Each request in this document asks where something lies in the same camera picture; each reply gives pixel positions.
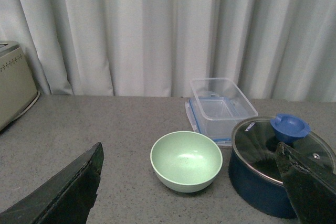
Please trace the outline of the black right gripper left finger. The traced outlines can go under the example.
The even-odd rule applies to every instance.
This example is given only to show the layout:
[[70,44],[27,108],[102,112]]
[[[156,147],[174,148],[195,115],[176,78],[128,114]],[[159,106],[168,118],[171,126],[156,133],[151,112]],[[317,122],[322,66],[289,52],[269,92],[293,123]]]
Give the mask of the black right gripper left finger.
[[86,223],[103,165],[100,142],[31,194],[1,212],[1,223]]

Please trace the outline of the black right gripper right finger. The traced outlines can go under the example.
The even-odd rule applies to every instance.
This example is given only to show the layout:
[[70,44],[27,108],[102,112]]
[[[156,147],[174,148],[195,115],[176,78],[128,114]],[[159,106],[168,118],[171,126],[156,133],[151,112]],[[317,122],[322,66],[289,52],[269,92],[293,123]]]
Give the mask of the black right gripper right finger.
[[335,223],[335,174],[280,142],[275,160],[301,223]]

